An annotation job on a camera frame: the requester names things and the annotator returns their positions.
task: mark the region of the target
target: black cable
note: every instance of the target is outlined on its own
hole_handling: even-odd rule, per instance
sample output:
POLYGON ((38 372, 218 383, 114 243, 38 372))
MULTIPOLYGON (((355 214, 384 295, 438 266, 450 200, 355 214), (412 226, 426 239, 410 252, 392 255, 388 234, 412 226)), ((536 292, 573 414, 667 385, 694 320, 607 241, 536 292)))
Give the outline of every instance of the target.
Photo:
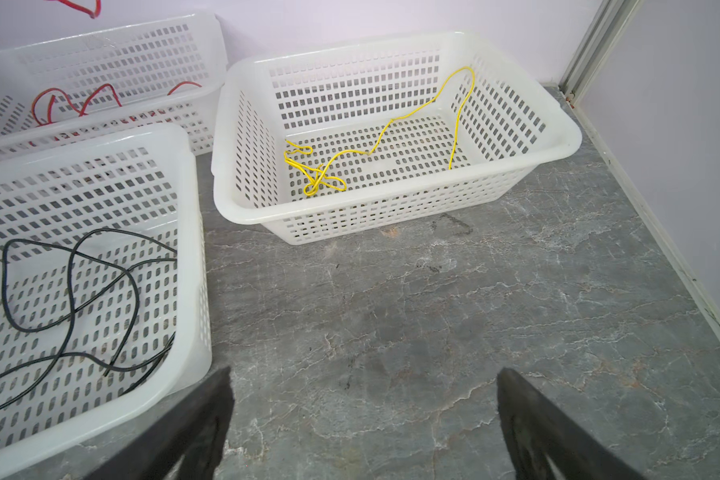
POLYGON ((144 381, 146 380, 146 378, 147 378, 148 376, 150 376, 150 374, 151 374, 152 372, 154 372, 155 369, 160 365, 160 362, 163 360, 163 356, 164 356, 164 355, 165 355, 165 353, 161 353, 161 354, 160 354, 160 358, 155 359, 155 361, 154 361, 154 363, 152 364, 152 366, 150 367, 150 369, 147 370, 146 373, 144 373, 144 375, 142 375, 142 377, 141 377, 140 379, 136 380, 130 387, 128 387, 128 388, 123 392, 123 395, 125 395, 126 393, 129 393, 129 392, 132 392, 136 387, 138 387, 139 385, 141 385, 142 383, 144 383, 144 381))
MULTIPOLYGON (((1 403, 0 410, 2 410, 3 408, 5 408, 7 406, 12 405, 13 403, 18 402, 18 400, 20 398, 23 398, 29 392, 31 392, 36 386, 41 384, 43 382, 43 380, 45 380, 45 377, 48 376, 48 374, 51 372, 51 370, 54 369, 54 367, 56 366, 56 363, 61 358, 61 355, 67 349, 67 344, 69 343, 70 339, 72 338, 72 331, 74 330, 74 319, 75 319, 75 314, 77 312, 74 308, 74 292, 73 292, 73 282, 72 282, 72 280, 73 280, 72 271, 74 269, 75 255, 77 255, 79 253, 77 250, 80 248, 80 246, 83 244, 83 242, 85 242, 86 239, 93 236, 97 232, 98 232, 98 230, 92 230, 91 232, 88 232, 86 235, 83 235, 77 241, 77 243, 74 245, 74 247, 72 247, 70 257, 67 260, 67 296, 68 296, 68 301, 70 303, 70 318, 69 318, 70 325, 69 325, 69 328, 67 328, 67 335, 64 337, 64 340, 61 342, 61 345, 59 346, 59 351, 56 353, 56 355, 54 355, 54 358, 52 360, 50 360, 50 364, 48 365, 48 367, 46 367, 45 371, 37 379, 35 379, 34 382, 32 382, 32 385, 27 387, 27 389, 23 390, 16 397, 13 397, 13 398, 7 400, 6 402, 1 403)), ((88 256, 88 255, 84 255, 84 254, 80 254, 80 256, 93 259, 92 256, 88 256)), ((131 285, 134 287, 135 307, 134 307, 134 314, 131 317, 131 322, 133 323, 136 321, 136 318, 138 317, 138 314, 139 314, 139 295, 138 295, 138 286, 136 284, 136 279, 134 278, 133 275, 130 274, 130 272, 128 270, 126 270, 122 266, 116 265, 116 264, 110 264, 110 266, 117 268, 118 270, 127 274, 128 280, 130 281, 131 285)), ((6 301, 7 293, 5 292, 5 290, 3 290, 2 297, 3 297, 3 307, 6 307, 8 305, 8 302, 6 301)))
MULTIPOLYGON (((173 338, 175 336, 176 336, 176 334, 173 333, 173 335, 171 335, 170 339, 168 340, 168 343, 161 351, 154 354, 148 360, 144 360, 142 363, 138 363, 138 364, 132 365, 132 366, 112 366, 110 368, 112 370, 115 370, 116 372, 132 372, 134 370, 142 369, 152 362, 159 363, 160 360, 163 359, 163 355, 168 353, 168 350, 170 350, 170 348, 173 346, 173 338)), ((104 360, 101 360, 101 359, 91 355, 88 352, 64 352, 61 354, 61 356, 62 357, 64 357, 64 356, 81 356, 85 359, 91 360, 92 362, 96 363, 98 366, 100 366, 102 368, 109 367, 109 364, 107 364, 104 360)), ((42 357, 34 359, 34 360, 29 360, 25 363, 21 363, 19 365, 16 365, 13 368, 6 370, 5 372, 2 372, 0 374, 0 379, 4 378, 6 376, 9 376, 11 373, 17 372, 18 370, 21 370, 21 369, 25 368, 26 366, 34 365, 35 363, 46 362, 47 360, 52 360, 55 357, 56 357, 55 355, 42 356, 42 357)))
MULTIPOLYGON (((19 369, 19 368, 23 368, 23 367, 25 367, 25 366, 32 365, 32 364, 37 363, 37 362, 40 362, 40 361, 51 360, 51 364, 48 365, 48 368, 45 370, 45 372, 43 372, 43 374, 40 375, 40 377, 39 377, 37 380, 35 380, 35 381, 32 383, 31 386, 29 386, 27 389, 23 390, 23 391, 22 391, 20 394, 18 394, 15 398, 11 398, 11 399, 8 400, 7 402, 5 402, 5 403, 3 403, 2 405, 0 405, 0 410, 1 410, 2 408, 5 408, 5 407, 7 407, 7 406, 9 406, 9 405, 17 402, 20 398, 23 398, 23 397, 26 396, 29 392, 31 392, 34 388, 36 388, 36 387, 45 379, 45 377, 48 376, 48 374, 50 373, 50 371, 54 368, 54 366, 56 365, 56 363, 58 362, 58 360, 59 360, 62 356, 83 356, 83 357, 89 358, 89 360, 95 361, 95 362, 96 362, 97 364, 99 364, 100 366, 101 366, 101 364, 104 364, 104 366, 105 366, 105 368, 106 368, 106 371, 104 372, 104 376, 106 376, 106 375, 109 373, 110 370, 123 371, 123 370, 122 370, 123 367, 115 367, 115 366, 114 366, 114 363, 115 363, 117 357, 120 355, 120 352, 121 352, 122 349, 124 348, 125 342, 127 341, 128 337, 130 336, 131 331, 132 331, 133 328, 134 328, 134 325, 135 325, 135 322, 136 322, 136 318, 138 317, 138 311, 139 311, 139 306, 140 306, 138 285, 136 284, 136 280, 134 279, 133 275, 131 275, 130 271, 133 270, 133 269, 135 269, 135 268, 137 268, 138 266, 143 265, 143 264, 149 264, 149 263, 160 262, 160 261, 176 261, 176 259, 162 258, 162 259, 145 260, 145 261, 143 261, 143 262, 139 262, 138 264, 135 264, 134 266, 132 266, 132 267, 129 268, 129 269, 126 269, 126 268, 123 268, 122 266, 119 266, 119 265, 117 265, 117 264, 112 264, 111 262, 107 262, 107 261, 105 261, 105 260, 97 259, 97 258, 95 258, 95 257, 89 256, 89 255, 86 255, 86 254, 82 254, 81 252, 78 251, 78 249, 80 248, 80 246, 82 245, 82 243, 83 243, 84 241, 86 241, 87 238, 90 238, 90 237, 93 236, 93 235, 96 235, 96 234, 99 234, 99 233, 103 233, 103 232, 112 232, 112 233, 118 233, 118 234, 125 234, 125 235, 137 236, 137 237, 139 237, 139 238, 142 238, 142 239, 144 239, 144 240, 148 240, 148 241, 150 241, 150 242, 152 242, 152 243, 154 243, 154 244, 157 244, 157 245, 159 245, 159 246, 162 246, 163 248, 167 249, 168 251, 171 251, 171 252, 173 252, 174 254, 176 254, 176 249, 174 249, 174 248, 172 248, 172 247, 170 247, 170 246, 168 246, 168 245, 165 245, 165 244, 163 244, 162 242, 159 242, 158 240, 154 240, 153 238, 150 238, 150 237, 148 237, 148 236, 146 236, 146 235, 136 234, 136 233, 134 233, 134 232, 126 232, 126 231, 123 231, 123 230, 116 230, 116 229, 111 229, 111 228, 99 228, 99 229, 96 229, 96 230, 92 230, 91 232, 88 232, 86 235, 83 235, 83 236, 77 241, 76 245, 75 245, 73 248, 71 248, 71 249, 68 248, 68 247, 66 247, 66 246, 46 244, 46 243, 44 243, 44 242, 38 242, 38 241, 36 241, 36 240, 24 240, 24 239, 12 239, 12 240, 10 240, 9 242, 7 242, 6 245, 4 246, 4 248, 3 248, 3 272, 2 272, 3 275, 2 275, 1 293, 2 293, 2 301, 3 301, 2 303, 3 303, 4 313, 5 313, 5 315, 6 315, 6 319, 7 319, 8 322, 10 323, 10 325, 11 325, 13 328, 15 328, 16 330, 19 330, 19 331, 21 331, 21 332, 39 332, 39 331, 42 331, 42 330, 46 330, 46 329, 50 328, 51 326, 56 326, 56 325, 60 324, 61 322, 63 322, 64 320, 69 319, 69 321, 70 321, 70 327, 69 327, 69 329, 67 330, 67 335, 66 335, 66 337, 64 338, 64 341, 62 342, 62 344, 61 344, 61 346, 60 346, 59 351, 58 351, 57 354, 55 354, 55 355, 53 355, 53 356, 49 356, 49 357, 43 357, 42 360, 33 360, 32 362, 24 363, 24 364, 22 364, 21 366, 17 366, 17 367, 15 367, 14 369, 10 370, 10 372, 13 372, 13 371, 15 371, 15 370, 17 370, 17 369, 19 369), (69 256, 69 259, 68 259, 68 261, 67 261, 67 293, 68 293, 68 295, 69 295, 70 313, 69 313, 68 315, 66 315, 65 317, 62 317, 61 319, 59 319, 59 320, 57 320, 57 321, 55 321, 55 322, 52 322, 52 323, 49 324, 49 325, 42 326, 42 327, 39 327, 39 328, 36 328, 36 329, 26 329, 26 328, 23 328, 22 326, 20 326, 19 324, 17 324, 16 321, 13 319, 12 315, 10 314, 10 309, 9 309, 9 307, 8 307, 8 294, 7 294, 7 289, 8 289, 8 248, 10 247, 10 245, 15 244, 15 243, 18 243, 18 242, 25 243, 25 244, 38 245, 38 246, 42 246, 42 247, 46 247, 46 248, 56 248, 56 249, 65 250, 65 251, 70 252, 70 256, 69 256), (97 293, 94 297, 92 297, 91 299, 89 299, 86 303, 84 303, 80 308, 77 308, 77 309, 76 309, 75 306, 74 306, 74 292, 73 292, 73 282, 72 282, 72 270, 73 270, 73 267, 74 267, 74 258, 75 258, 76 255, 77 255, 77 256, 82 256, 83 258, 85 258, 85 259, 87 259, 87 260, 91 260, 91 261, 97 262, 97 263, 99 263, 99 264, 104 264, 104 265, 106 265, 106 266, 111 266, 111 267, 116 268, 116 269, 118 269, 118 270, 120 270, 120 271, 122 272, 115 280, 113 280, 112 282, 110 282, 109 285, 107 285, 105 288, 103 288, 102 290, 100 290, 99 293, 97 293), (122 341, 122 343, 120 344, 119 348, 117 349, 117 352, 116 352, 114 358, 110 361, 109 364, 105 364, 103 361, 101 361, 101 360, 97 359, 96 357, 92 356, 91 354, 88 354, 88 353, 85 353, 85 352, 65 352, 64 350, 67 348, 67 344, 69 343, 69 340, 70 340, 70 338, 71 338, 71 336, 72 336, 72 331, 74 330, 74 319, 75 319, 75 315, 76 315, 78 312, 80 312, 82 309, 84 309, 86 306, 88 306, 89 304, 91 304, 93 301, 95 301, 97 298, 99 298, 101 295, 103 295, 104 293, 106 293, 106 291, 107 291, 109 288, 111 288, 112 286, 114 286, 114 284, 117 283, 117 281, 119 281, 121 278, 123 278, 123 276, 128 276, 128 280, 129 280, 129 282, 131 283, 132 287, 134 288, 135 307, 134 307, 134 314, 133 314, 132 317, 131 317, 131 322, 130 322, 130 324, 128 325, 128 329, 127 329, 126 334, 125 334, 125 336, 124 336, 124 340, 122 341)), ((138 367, 126 367, 126 370, 125 370, 125 371, 137 370, 138 368, 142 368, 143 366, 148 365, 149 362, 154 361, 153 367, 150 368, 150 370, 149 370, 141 379, 139 379, 135 384, 133 384, 131 387, 129 387, 129 389, 126 390, 127 392, 132 391, 134 388, 136 388, 136 386, 140 385, 140 384, 148 377, 148 375, 152 373, 152 371, 156 368, 156 365, 160 363, 160 360, 162 360, 163 357, 164 357, 164 355, 167 353, 167 349, 169 349, 172 345, 173 345, 173 336, 171 337, 171 341, 169 341, 169 343, 168 343, 168 345, 166 346, 166 348, 165 348, 162 352, 159 352, 158 354, 154 355, 154 357, 152 357, 152 359, 150 359, 149 361, 143 362, 143 364, 141 364, 141 365, 138 366, 138 367)), ((8 373, 4 372, 3 374, 0 375, 0 378, 3 378, 3 376, 5 376, 5 375, 7 375, 7 374, 8 374, 8 373)))
MULTIPOLYGON (((168 246, 168 245, 165 245, 165 244, 163 244, 162 242, 159 242, 158 240, 151 239, 151 238, 149 238, 148 236, 144 236, 144 235, 141 235, 141 234, 135 234, 135 233, 133 233, 133 232, 125 232, 125 231, 123 231, 123 230, 115 230, 115 229, 97 229, 97 230, 93 230, 91 233, 96 233, 96 232, 99 232, 99 231, 112 231, 112 232, 117 232, 118 234, 126 234, 126 235, 138 236, 139 238, 144 238, 145 240, 150 240, 150 241, 152 241, 154 244, 160 245, 160 246, 162 246, 163 248, 167 249, 168 251, 176 254, 176 249, 174 249, 174 248, 172 248, 172 247, 170 247, 170 246, 168 246)), ((70 317, 70 314, 67 314, 67 315, 63 316, 63 317, 61 317, 60 319, 58 319, 58 320, 56 320, 56 321, 50 322, 50 323, 48 323, 48 324, 45 325, 45 326, 39 326, 39 327, 33 328, 33 329, 24 328, 24 327, 22 327, 21 325, 19 325, 18 323, 16 323, 16 321, 15 321, 14 318, 13 318, 13 316, 10 314, 10 309, 8 308, 8 248, 9 248, 11 245, 16 244, 16 243, 19 243, 19 242, 24 243, 24 244, 43 246, 43 247, 46 247, 46 248, 55 248, 55 249, 57 249, 57 250, 64 250, 64 251, 71 252, 71 253, 73 253, 74 251, 73 251, 71 248, 69 248, 68 246, 55 245, 55 244, 47 244, 47 243, 45 243, 45 242, 38 242, 38 241, 36 241, 36 240, 26 240, 26 239, 21 239, 21 238, 14 238, 14 239, 12 239, 12 240, 9 240, 9 241, 6 242, 6 244, 3 246, 3 265, 2 265, 2 286, 1 286, 1 294, 2 294, 2 301, 3 301, 3 310, 4 310, 4 312, 5 312, 6 320, 8 320, 8 323, 10 324, 10 326, 12 326, 13 328, 15 328, 16 330, 18 330, 18 331, 20 331, 20 332, 23 332, 23 333, 42 332, 43 330, 47 330, 47 329, 49 329, 49 328, 51 328, 51 327, 53 327, 53 326, 56 326, 56 325, 62 323, 63 321, 65 321, 66 319, 68 319, 68 318, 70 317)), ((123 269, 122 266, 118 266, 118 265, 116 265, 116 264, 112 264, 111 262, 107 262, 107 261, 105 261, 105 260, 101 260, 101 259, 98 259, 98 258, 89 256, 89 255, 86 255, 86 254, 82 254, 81 252, 74 252, 74 254, 75 254, 75 255, 78 255, 78 256, 82 256, 82 257, 85 258, 86 260, 92 260, 93 262, 97 262, 98 264, 102 264, 102 265, 106 265, 106 266, 112 266, 112 267, 114 267, 114 268, 117 268, 118 270, 122 270, 122 269, 123 269)), ((139 264, 135 264, 135 265, 134 265, 133 267, 131 267, 129 270, 132 270, 133 268, 135 268, 135 267, 138 266, 138 265, 139 265, 139 264)), ((118 276, 115 280, 112 280, 112 281, 110 282, 110 284, 109 284, 106 288, 103 288, 102 290, 100 290, 99 293, 97 293, 95 297, 93 297, 93 298, 91 298, 91 299, 88 299, 88 301, 87 301, 86 303, 84 303, 83 305, 81 305, 80 308, 78 308, 78 309, 76 310, 76 312, 81 311, 81 310, 84 309, 86 306, 88 306, 88 305, 91 304, 92 302, 96 301, 97 298, 99 298, 100 296, 102 296, 103 294, 106 293, 106 290, 107 290, 108 288, 111 288, 115 283, 117 283, 117 281, 119 281, 119 280, 120 280, 121 278, 123 278, 124 276, 125 276, 125 274, 120 274, 120 276, 118 276)))

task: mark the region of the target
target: yellow wire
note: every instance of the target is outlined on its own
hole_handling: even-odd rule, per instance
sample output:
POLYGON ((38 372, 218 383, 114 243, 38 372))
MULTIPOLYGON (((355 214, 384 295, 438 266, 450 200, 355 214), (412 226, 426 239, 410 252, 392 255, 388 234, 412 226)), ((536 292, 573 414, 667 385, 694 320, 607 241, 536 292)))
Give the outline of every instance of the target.
POLYGON ((304 174, 305 177, 308 178, 307 184, 304 186, 304 195, 306 195, 307 197, 313 196, 314 194, 316 194, 316 193, 318 192, 321 184, 322 184, 322 185, 325 185, 325 186, 327 186, 327 187, 335 188, 336 190, 338 190, 338 191, 340 191, 340 192, 343 192, 344 190, 346 190, 346 189, 347 189, 347 184, 346 184, 346 182, 345 182, 344 180, 342 180, 341 178, 338 178, 338 177, 327 177, 327 176, 326 176, 326 172, 328 171, 328 168, 331 166, 331 164, 333 163, 333 161, 334 161, 336 158, 338 158, 338 157, 340 157, 340 156, 342 156, 342 155, 344 155, 344 154, 361 154, 361 155, 371 155, 371 154, 373 154, 373 152, 376 150, 376 148, 378 148, 378 146, 379 146, 380 143, 382 142, 382 136, 384 135, 384 132, 387 131, 387 128, 389 128, 390 125, 392 125, 392 124, 393 124, 395 121, 397 121, 397 120, 405 120, 406 118, 408 118, 408 117, 410 117, 411 115, 415 114, 415 113, 418 112, 419 110, 422 110, 424 107, 426 107, 426 106, 429 105, 430 103, 433 103, 435 100, 438 99, 438 97, 440 96, 440 94, 443 93, 443 90, 445 89, 446 83, 448 83, 448 81, 450 81, 451 78, 452 78, 454 75, 456 75, 458 72, 462 72, 462 71, 464 71, 464 70, 469 70, 469 71, 472 73, 472 86, 470 87, 469 92, 467 92, 467 95, 464 97, 464 100, 461 101, 461 105, 459 106, 458 112, 456 113, 456 128, 454 129, 454 146, 453 146, 453 148, 451 148, 451 157, 448 159, 448 169, 450 170, 450 169, 451 169, 451 166, 453 165, 454 154, 456 153, 456 142, 458 141, 458 124, 459 124, 459 119, 460 119, 460 117, 461 117, 461 109, 464 108, 464 104, 467 103, 467 99, 469 98, 469 96, 472 94, 472 91, 474 90, 474 70, 472 70, 472 68, 470 68, 470 67, 461 67, 461 68, 460 68, 459 70, 457 70, 456 72, 453 72, 452 74, 450 74, 450 75, 448 76, 448 78, 445 79, 445 82, 443 82, 443 86, 442 86, 442 88, 440 89, 440 91, 438 92, 438 94, 436 94, 436 95, 434 96, 434 98, 432 98, 432 100, 430 100, 430 101, 428 101, 427 103, 419 106, 416 110, 413 110, 411 113, 409 113, 409 114, 407 114, 407 115, 403 115, 402 117, 396 117, 396 118, 393 118, 392 120, 390 120, 390 121, 387 123, 387 125, 384 127, 384 129, 382 130, 382 132, 381 132, 380 134, 378 134, 378 139, 376 140, 376 144, 373 146, 372 149, 370 149, 370 151, 362 151, 362 150, 342 150, 342 151, 338 152, 336 155, 334 155, 334 156, 326 163, 326 166, 325 166, 325 167, 312 168, 312 167, 308 167, 308 166, 306 166, 306 165, 304 165, 304 164, 300 164, 300 163, 297 162, 296 160, 294 160, 294 159, 292 159, 292 158, 289 157, 289 155, 295 155, 295 154, 311 155, 312 152, 313 152, 312 147, 302 147, 302 146, 300 146, 300 145, 291 143, 290 141, 286 140, 286 143, 288 143, 288 144, 291 145, 292 147, 295 147, 295 148, 296 148, 296 150, 291 150, 291 151, 286 150, 286 151, 282 152, 282 156, 286 159, 286 163, 287 163, 288 165, 290 165, 291 167, 297 168, 300 172, 302 172, 302 173, 304 174), (319 175, 316 175, 315 177, 313 177, 313 176, 311 176, 310 174, 307 173, 307 170, 311 170, 311 171, 313 171, 313 172, 317 172, 319 175), (338 181, 340 181, 340 182, 342 182, 342 183, 344 184, 344 187, 343 187, 343 188, 336 187, 335 185, 331 185, 331 184, 325 182, 325 180, 338 180, 338 181))

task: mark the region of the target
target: red wire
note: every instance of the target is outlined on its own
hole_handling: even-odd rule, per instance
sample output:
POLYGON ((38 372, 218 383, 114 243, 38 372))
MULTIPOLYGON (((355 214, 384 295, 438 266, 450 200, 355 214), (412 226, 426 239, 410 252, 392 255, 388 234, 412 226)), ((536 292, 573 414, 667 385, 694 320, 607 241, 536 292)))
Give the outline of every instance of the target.
POLYGON ((115 96, 115 101, 117 102, 118 107, 122 107, 123 104, 120 102, 120 99, 117 97, 117 92, 115 91, 115 87, 112 86, 112 84, 103 84, 100 87, 98 87, 88 98, 85 99, 85 102, 83 103, 83 107, 80 109, 80 115, 85 115, 85 109, 88 108, 88 104, 90 104, 90 101, 94 99, 94 97, 102 90, 104 90, 106 87, 109 87, 112 89, 112 94, 115 96))
POLYGON ((60 88, 56 88, 56 87, 48 88, 48 90, 43 90, 43 91, 39 92, 39 93, 38 93, 38 96, 35 97, 34 100, 32 101, 32 118, 34 118, 34 120, 35 120, 36 122, 38 122, 38 125, 47 125, 47 124, 50 123, 50 117, 48 117, 48 122, 44 124, 43 122, 41 122, 41 121, 38 119, 38 116, 37 116, 37 115, 35 114, 35 112, 34 112, 35 107, 38 105, 38 101, 43 97, 43 95, 45 95, 45 94, 48 93, 49 91, 59 91, 59 92, 61 92, 62 94, 64 94, 64 98, 67 99, 67 103, 68 103, 68 105, 72 108, 72 110, 77 111, 77 113, 80 112, 79 110, 76 109, 76 107, 75 107, 74 104, 72 103, 72 100, 70 99, 70 96, 67 95, 67 92, 66 92, 66 91, 61 90, 60 88))
POLYGON ((78 12, 86 13, 91 18, 96 18, 101 13, 101 0, 96 0, 96 10, 95 11, 91 11, 84 6, 77 5, 77 3, 70 2, 69 0, 58 0, 58 2, 67 5, 67 7, 74 8, 78 12))
POLYGON ((50 101, 48 102, 48 112, 46 113, 46 118, 48 119, 48 123, 52 124, 53 121, 50 120, 50 114, 54 111, 54 102, 56 101, 56 95, 50 96, 50 101))
POLYGON ((168 95, 172 94, 176 89, 182 85, 195 85, 196 87, 202 87, 201 84, 196 84, 195 82, 179 82, 175 87, 173 87, 169 92, 168 95))
MULTIPOLYGON (((168 91, 168 95, 172 94, 172 93, 175 92, 179 87, 181 87, 182 85, 186 85, 186 84, 188 84, 188 85, 195 85, 196 87, 202 88, 202 85, 199 84, 199 83, 196 83, 196 82, 188 82, 188 81, 187 81, 187 82, 179 82, 178 84, 176 84, 175 87, 173 87, 171 90, 168 91)), ((109 88, 112 90, 112 95, 114 95, 114 97, 115 97, 115 101, 117 102, 117 106, 118 106, 118 107, 122 107, 123 104, 120 102, 120 98, 117 96, 117 92, 115 91, 115 88, 112 86, 112 84, 103 84, 103 85, 101 85, 100 87, 98 87, 92 94, 90 94, 90 95, 88 96, 88 98, 85 99, 85 102, 83 102, 83 107, 82 107, 80 110, 77 110, 77 108, 74 106, 74 104, 72 103, 72 100, 70 99, 70 96, 67 94, 66 91, 61 90, 60 88, 52 87, 52 88, 48 88, 48 90, 43 90, 43 91, 41 91, 41 92, 38 94, 38 96, 35 97, 34 100, 32 101, 32 118, 34 118, 34 120, 35 120, 36 122, 38 122, 38 126, 48 125, 48 124, 52 124, 52 123, 53 123, 53 121, 51 120, 50 116, 51 116, 51 114, 53 113, 53 106, 54 106, 54 103, 55 103, 56 98, 57 98, 56 95, 51 95, 51 96, 50 96, 50 101, 48 102, 48 110, 47 110, 47 113, 46 113, 46 115, 47 115, 47 117, 48 117, 48 120, 47 120, 46 123, 41 122, 41 121, 38 119, 38 116, 37 116, 37 115, 35 114, 35 112, 34 112, 35 108, 36 108, 37 105, 38 105, 38 101, 39 101, 46 93, 48 93, 48 92, 50 92, 50 91, 58 91, 58 92, 61 92, 61 93, 64 95, 64 98, 67 99, 67 104, 70 106, 70 108, 72 108, 72 110, 75 110, 75 111, 77 112, 77 114, 78 114, 79 117, 82 117, 83 115, 88 115, 87 113, 85 113, 86 109, 88 108, 88 105, 90 105, 90 102, 94 100, 94 97, 96 97, 96 95, 98 95, 98 93, 101 92, 102 90, 104 90, 106 87, 109 87, 109 88)))

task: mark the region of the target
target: perforated basket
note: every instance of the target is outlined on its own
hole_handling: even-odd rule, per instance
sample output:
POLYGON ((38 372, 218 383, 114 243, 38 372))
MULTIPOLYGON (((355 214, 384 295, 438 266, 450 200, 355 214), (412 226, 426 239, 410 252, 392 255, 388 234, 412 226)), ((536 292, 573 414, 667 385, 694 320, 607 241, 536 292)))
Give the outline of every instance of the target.
POLYGON ((423 34, 344 44, 231 67, 222 88, 213 152, 216 207, 239 224, 263 224, 290 244, 489 202, 536 165, 565 158, 581 132, 538 82, 470 34, 423 34), (316 168, 345 149, 369 150, 390 118, 429 101, 451 72, 471 66, 454 168, 456 112, 469 72, 441 97, 394 123, 368 157, 345 154, 328 169, 347 191, 304 178, 284 163, 285 140, 312 146, 295 159, 316 168))
MULTIPOLYGON (((0 160, 155 122, 184 128, 195 154, 211 151, 225 70, 221 28, 209 13, 0 51, 0 160), (183 85, 168 96, 180 82, 202 87, 183 85), (55 123, 39 127, 32 117, 32 101, 48 88, 66 91, 80 110, 106 83, 122 108, 106 88, 78 117, 55 92, 55 123)), ((40 121, 47 119, 49 101, 47 94, 38 102, 40 121)))
MULTIPOLYGON (((133 418, 169 392, 188 386, 210 367, 211 345, 195 162, 186 135, 154 125, 0 162, 0 256, 10 238, 72 246, 86 232, 113 227, 142 233, 178 249, 178 262, 134 271, 140 310, 117 365, 135 365, 176 337, 164 363, 141 385, 137 372, 110 373, 91 360, 65 357, 33 393, 0 410, 0 478, 133 418)), ((172 256, 122 234, 87 240, 81 252, 125 267, 172 256)), ((14 246, 8 264, 8 303, 23 326, 48 324, 68 313, 67 252, 14 246)), ((78 258, 73 270, 77 305, 97 293, 115 268, 78 258)), ((108 362, 124 340, 135 299, 127 280, 77 314, 67 351, 108 362)), ((67 332, 63 322, 20 333, 0 302, 0 373, 20 362, 53 355, 67 332)), ((0 404, 22 392, 48 362, 0 380, 0 404)))

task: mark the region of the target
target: wall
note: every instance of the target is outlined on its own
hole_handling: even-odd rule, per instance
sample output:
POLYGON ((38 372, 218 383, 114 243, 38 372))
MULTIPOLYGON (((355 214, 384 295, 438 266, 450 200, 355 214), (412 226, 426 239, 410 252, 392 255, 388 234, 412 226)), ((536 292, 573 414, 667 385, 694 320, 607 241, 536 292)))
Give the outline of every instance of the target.
POLYGON ((720 309, 720 0, 645 0, 578 105, 720 309))
POLYGON ((232 62, 372 35, 470 30, 515 56, 538 81, 557 82, 600 1, 102 0, 93 20, 59 2, 0 0, 0 49, 207 9, 222 23, 232 62))

